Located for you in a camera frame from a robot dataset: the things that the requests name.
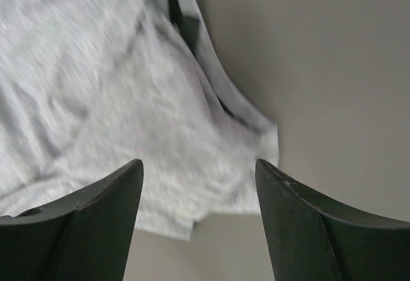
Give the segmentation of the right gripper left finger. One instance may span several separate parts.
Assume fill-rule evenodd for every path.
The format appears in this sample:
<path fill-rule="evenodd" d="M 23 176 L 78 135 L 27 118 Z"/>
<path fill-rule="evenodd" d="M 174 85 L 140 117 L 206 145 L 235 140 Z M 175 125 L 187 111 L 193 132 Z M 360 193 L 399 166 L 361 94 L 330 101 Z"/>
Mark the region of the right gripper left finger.
<path fill-rule="evenodd" d="M 1 280 L 123 280 L 143 177 L 134 159 L 53 202 L 1 217 Z"/>

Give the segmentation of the grey t shirt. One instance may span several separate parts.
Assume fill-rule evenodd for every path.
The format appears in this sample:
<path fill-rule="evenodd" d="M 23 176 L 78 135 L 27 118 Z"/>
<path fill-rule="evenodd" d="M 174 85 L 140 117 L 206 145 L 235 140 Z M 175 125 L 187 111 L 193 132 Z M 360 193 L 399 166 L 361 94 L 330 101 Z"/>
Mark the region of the grey t shirt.
<path fill-rule="evenodd" d="M 1 214 L 132 159 L 136 228 L 176 239 L 211 213 L 259 214 L 277 126 L 229 79 L 196 0 L 1 0 Z"/>

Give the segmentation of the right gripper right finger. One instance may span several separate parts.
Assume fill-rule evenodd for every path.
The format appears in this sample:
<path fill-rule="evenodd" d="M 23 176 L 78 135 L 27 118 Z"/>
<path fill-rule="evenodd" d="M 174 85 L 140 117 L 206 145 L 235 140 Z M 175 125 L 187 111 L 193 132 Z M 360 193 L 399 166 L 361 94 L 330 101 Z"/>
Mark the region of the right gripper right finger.
<path fill-rule="evenodd" d="M 409 280 L 408 222 L 343 204 L 264 159 L 255 178 L 276 280 Z"/>

